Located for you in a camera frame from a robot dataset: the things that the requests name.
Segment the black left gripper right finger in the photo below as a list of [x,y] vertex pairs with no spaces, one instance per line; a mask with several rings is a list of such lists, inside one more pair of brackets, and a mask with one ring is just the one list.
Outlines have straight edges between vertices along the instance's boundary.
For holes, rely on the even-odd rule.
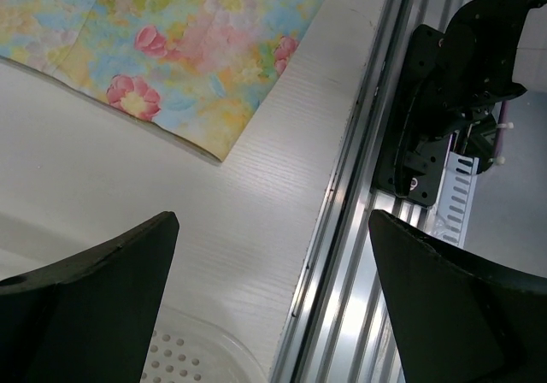
[[546,280],[384,210],[368,222],[407,382],[544,382]]

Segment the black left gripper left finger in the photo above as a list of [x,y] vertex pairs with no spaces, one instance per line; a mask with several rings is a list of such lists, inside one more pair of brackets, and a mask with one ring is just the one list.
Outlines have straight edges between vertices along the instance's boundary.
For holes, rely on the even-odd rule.
[[138,382],[179,233],[162,212],[1,282],[3,382]]

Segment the floral pastel skirt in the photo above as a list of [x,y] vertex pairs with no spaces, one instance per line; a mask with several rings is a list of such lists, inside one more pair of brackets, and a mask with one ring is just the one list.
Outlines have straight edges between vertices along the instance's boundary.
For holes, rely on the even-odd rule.
[[224,160],[325,0],[1,0],[1,56]]

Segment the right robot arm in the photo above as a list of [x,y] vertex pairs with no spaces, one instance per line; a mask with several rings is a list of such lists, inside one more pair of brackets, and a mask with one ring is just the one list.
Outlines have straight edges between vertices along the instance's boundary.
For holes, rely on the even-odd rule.
[[513,80],[526,18],[546,0],[473,0],[460,7],[445,32],[415,29],[401,77],[403,137],[408,146],[435,141],[486,118],[499,102],[526,87]]

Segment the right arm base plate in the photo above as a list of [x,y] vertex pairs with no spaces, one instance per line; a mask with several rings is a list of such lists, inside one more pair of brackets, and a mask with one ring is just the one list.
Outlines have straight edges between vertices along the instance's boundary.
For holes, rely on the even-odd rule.
[[443,36],[424,24],[413,31],[373,175],[376,188],[425,208],[437,200],[450,139],[425,138],[411,124],[410,110],[434,67]]

